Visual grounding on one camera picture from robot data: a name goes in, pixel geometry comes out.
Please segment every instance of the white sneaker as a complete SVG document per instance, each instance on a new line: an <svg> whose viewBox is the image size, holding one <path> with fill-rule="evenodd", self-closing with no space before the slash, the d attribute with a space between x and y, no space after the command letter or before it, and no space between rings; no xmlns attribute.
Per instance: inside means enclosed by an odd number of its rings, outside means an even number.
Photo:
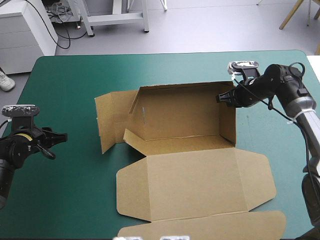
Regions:
<svg viewBox="0 0 320 240"><path fill-rule="evenodd" d="M13 79L5 75L2 71L0 71L0 88L5 91L9 92L15 87L16 83Z"/></svg>

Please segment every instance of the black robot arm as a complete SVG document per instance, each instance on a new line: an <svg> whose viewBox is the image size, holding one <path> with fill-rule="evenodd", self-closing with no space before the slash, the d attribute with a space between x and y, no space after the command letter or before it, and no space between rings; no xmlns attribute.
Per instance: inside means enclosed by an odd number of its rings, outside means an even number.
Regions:
<svg viewBox="0 0 320 240"><path fill-rule="evenodd" d="M312 237L316 235L316 239L320 239L320 119L315 113L316 102L302 82L305 66L298 63L302 67L302 71L299 71L293 67L295 64L297 63L289 66L272 64L260 75L257 69L259 65L255 61L231 62L228 71L238 85L219 94L216 99L218 103L225 102L236 108L247 108L263 102L268 105L269 110L276 110L300 128L306 143L307 162L303 169L307 174L302 180L302 193L311 223L316 227L304 235L303 239L307 239L310 233ZM242 75L243 80L238 82L235 75ZM286 115L273 107L274 96L279 99Z"/></svg>
<svg viewBox="0 0 320 240"><path fill-rule="evenodd" d="M7 105L1 114L12 121L11 133L0 138L0 209L6 204L16 169L22 168L26 158L41 152L48 159L56 155L49 149L67 141L66 133L55 133L49 127L38 128L34 116L39 113L34 105Z"/></svg>

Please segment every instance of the cardboard box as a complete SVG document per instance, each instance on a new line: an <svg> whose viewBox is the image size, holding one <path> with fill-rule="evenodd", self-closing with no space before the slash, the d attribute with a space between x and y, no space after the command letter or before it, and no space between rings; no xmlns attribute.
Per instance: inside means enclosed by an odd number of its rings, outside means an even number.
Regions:
<svg viewBox="0 0 320 240"><path fill-rule="evenodd" d="M102 152L123 140L146 155L116 176L117 210L151 223L118 236L278 240L279 211L249 212L276 196L268 159L235 148L235 108L216 102L232 82L144 86L97 97Z"/></svg>

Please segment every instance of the wooden chair leg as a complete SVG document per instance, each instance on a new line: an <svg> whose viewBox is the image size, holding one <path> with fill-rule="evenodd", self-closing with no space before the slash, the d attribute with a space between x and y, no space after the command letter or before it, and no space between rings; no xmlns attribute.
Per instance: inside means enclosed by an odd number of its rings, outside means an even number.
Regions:
<svg viewBox="0 0 320 240"><path fill-rule="evenodd" d="M316 12L316 14L314 15L314 19L318 19L320 17L320 8L319 10Z"/></svg>
<svg viewBox="0 0 320 240"><path fill-rule="evenodd" d="M319 42L318 47L316 49L315 55L320 55L320 42Z"/></svg>
<svg viewBox="0 0 320 240"><path fill-rule="evenodd" d="M292 16L296 13L296 11L298 10L298 8L300 7L300 5L304 2L304 0L298 0L296 1L295 5L293 6L293 8L291 9L291 11L289 12L289 14L286 16L286 18L283 20L283 22L281 23L279 29L282 30L284 29L284 27L287 25L287 23L290 21L290 19L292 18Z"/></svg>

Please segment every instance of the cardboard flap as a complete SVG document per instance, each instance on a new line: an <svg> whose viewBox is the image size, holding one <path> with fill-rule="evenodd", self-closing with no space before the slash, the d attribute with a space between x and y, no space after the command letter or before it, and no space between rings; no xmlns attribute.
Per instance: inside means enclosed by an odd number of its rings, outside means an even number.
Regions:
<svg viewBox="0 0 320 240"><path fill-rule="evenodd" d="M146 240L185 235L192 240L279 240L285 228L286 217L280 211L245 212L130 226L122 228L118 236Z"/></svg>
<svg viewBox="0 0 320 240"><path fill-rule="evenodd" d="M235 148L151 155L120 171L117 181L130 184L117 188L119 213L137 217L145 208L152 222L246 212L275 196L268 159ZM123 204L141 191L149 204L137 197Z"/></svg>
<svg viewBox="0 0 320 240"><path fill-rule="evenodd" d="M277 189L268 158L237 148L234 151L248 211L275 198Z"/></svg>
<svg viewBox="0 0 320 240"><path fill-rule="evenodd" d="M116 209L120 214L143 220L151 218L147 167L144 158L117 172Z"/></svg>
<svg viewBox="0 0 320 240"><path fill-rule="evenodd" d="M146 156L234 147L232 142L220 135L145 141L128 129L123 140Z"/></svg>
<svg viewBox="0 0 320 240"><path fill-rule="evenodd" d="M116 143L111 93L95 98L96 114L102 153Z"/></svg>
<svg viewBox="0 0 320 240"><path fill-rule="evenodd" d="M235 109L223 107L221 116L216 101L232 87L225 81L141 87L128 129L146 141L222 135L235 143Z"/></svg>
<svg viewBox="0 0 320 240"><path fill-rule="evenodd" d="M128 112L137 92L115 91L95 98L102 153L115 143L123 143Z"/></svg>

